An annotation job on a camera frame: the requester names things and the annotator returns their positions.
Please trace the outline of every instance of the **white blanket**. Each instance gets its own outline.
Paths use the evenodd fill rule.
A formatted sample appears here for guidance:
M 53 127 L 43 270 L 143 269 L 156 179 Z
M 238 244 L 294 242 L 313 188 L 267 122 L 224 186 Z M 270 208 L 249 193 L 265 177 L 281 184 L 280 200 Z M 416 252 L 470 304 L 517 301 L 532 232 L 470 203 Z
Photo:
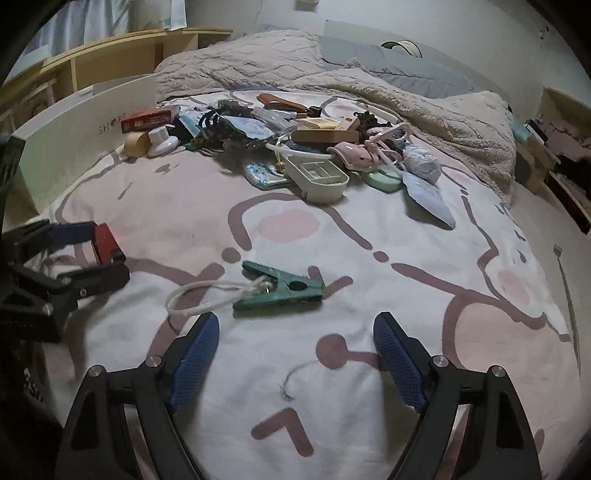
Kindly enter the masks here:
M 259 93 L 232 96 L 256 104 Z M 308 106 L 331 100 L 282 95 Z M 325 108 L 334 116 L 359 109 L 344 99 Z M 395 121 L 386 112 L 380 117 Z M 208 478 L 387 478 L 417 419 L 379 370 L 372 325 L 389 311 L 432 355 L 480 371 L 506 368 L 542 470 L 556 479 L 588 425 L 564 318 L 498 196 L 459 162 L 413 142 L 445 165 L 437 187 L 454 230 L 404 191 L 385 194 L 356 176 L 341 202 L 316 207 L 288 190 L 257 190 L 199 153 L 133 164 L 116 154 L 103 159 L 47 215 L 107 222 L 128 257 L 131 280 L 110 297 L 88 300 L 71 316 L 64 343 L 35 353 L 34 377 L 60 421 L 90 366 L 136 367 L 187 331 L 194 318 L 167 317 L 163 303 L 171 290 L 195 279 L 243 280 L 241 261 L 252 260 L 321 277 L 326 295 L 316 309 L 215 311 L 218 350 L 203 388 L 177 415 Z M 48 266 L 57 274 L 92 255 L 70 248 Z M 185 302 L 221 295 L 210 289 Z M 463 410 L 460 416 L 465 420 Z M 140 438 L 131 418 L 132 436 Z M 145 449 L 137 451 L 150 478 Z M 446 464 L 454 455 L 455 447 Z

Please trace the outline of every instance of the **red clamp part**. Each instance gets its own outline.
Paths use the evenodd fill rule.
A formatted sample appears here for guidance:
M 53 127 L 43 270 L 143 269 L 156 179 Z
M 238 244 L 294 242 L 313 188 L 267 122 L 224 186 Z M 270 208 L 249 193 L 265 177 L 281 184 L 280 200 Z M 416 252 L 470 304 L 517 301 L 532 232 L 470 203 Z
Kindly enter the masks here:
M 95 250 L 96 259 L 101 265 L 107 265 L 113 261 L 125 261 L 125 255 L 106 223 L 101 223 L 95 227 L 92 246 Z

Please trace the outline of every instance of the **white cord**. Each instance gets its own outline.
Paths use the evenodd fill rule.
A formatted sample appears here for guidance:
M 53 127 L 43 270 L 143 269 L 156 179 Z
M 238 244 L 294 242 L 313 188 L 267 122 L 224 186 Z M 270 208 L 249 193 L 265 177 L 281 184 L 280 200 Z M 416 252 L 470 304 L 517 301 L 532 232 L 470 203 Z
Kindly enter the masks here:
M 322 153 L 311 153 L 311 152 L 301 152 L 299 150 L 292 150 L 288 147 L 279 147 L 277 145 L 273 145 L 270 143 L 265 144 L 265 146 L 269 150 L 273 150 L 274 152 L 279 152 L 287 157 L 302 157 L 302 158 L 309 158 L 311 160 L 331 160 L 333 158 L 332 155 L 322 154 Z
M 228 289 L 236 289 L 238 290 L 234 295 L 230 295 L 225 299 L 221 300 L 214 300 L 207 303 L 203 303 L 202 305 L 197 305 L 196 307 L 191 307 L 188 309 L 175 309 L 174 306 L 177 304 L 178 299 L 189 290 L 195 290 L 197 288 L 205 288 L 205 287 L 227 287 Z M 250 283 L 243 283 L 243 282 L 232 282 L 232 281 L 219 281 L 219 280 L 203 280 L 203 281 L 195 281 L 192 283 L 188 283 L 183 285 L 176 290 L 173 290 L 166 300 L 164 301 L 164 307 L 166 311 L 171 315 L 185 315 L 187 317 L 192 317 L 194 315 L 201 315 L 202 313 L 212 312 L 218 308 L 221 308 L 225 305 L 235 303 L 238 300 L 242 300 L 248 297 L 252 297 L 253 295 L 257 295 L 262 293 L 263 291 L 268 291 L 270 288 L 273 287 L 273 283 L 269 279 L 269 277 L 261 276 L 258 277 L 255 281 Z

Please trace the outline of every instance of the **small tag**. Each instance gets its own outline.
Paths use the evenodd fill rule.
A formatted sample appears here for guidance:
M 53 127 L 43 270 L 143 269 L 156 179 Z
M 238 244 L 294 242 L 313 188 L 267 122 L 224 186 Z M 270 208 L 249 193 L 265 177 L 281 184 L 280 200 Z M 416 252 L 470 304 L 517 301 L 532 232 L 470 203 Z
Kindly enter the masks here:
M 402 172 L 402 181 L 406 185 L 408 194 L 415 202 L 451 228 L 456 227 L 456 220 L 447 208 L 437 187 L 407 171 Z

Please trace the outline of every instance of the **brown leather item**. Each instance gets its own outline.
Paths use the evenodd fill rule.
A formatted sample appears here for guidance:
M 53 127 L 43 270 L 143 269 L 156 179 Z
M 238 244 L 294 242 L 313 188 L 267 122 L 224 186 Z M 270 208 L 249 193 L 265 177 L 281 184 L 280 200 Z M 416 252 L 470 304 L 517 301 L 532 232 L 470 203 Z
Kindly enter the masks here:
M 308 107 L 305 107 L 300 103 L 284 100 L 283 98 L 279 98 L 278 96 L 272 95 L 270 93 L 261 93 L 256 97 L 256 99 L 268 109 L 285 110 L 288 112 L 298 113 L 308 112 Z

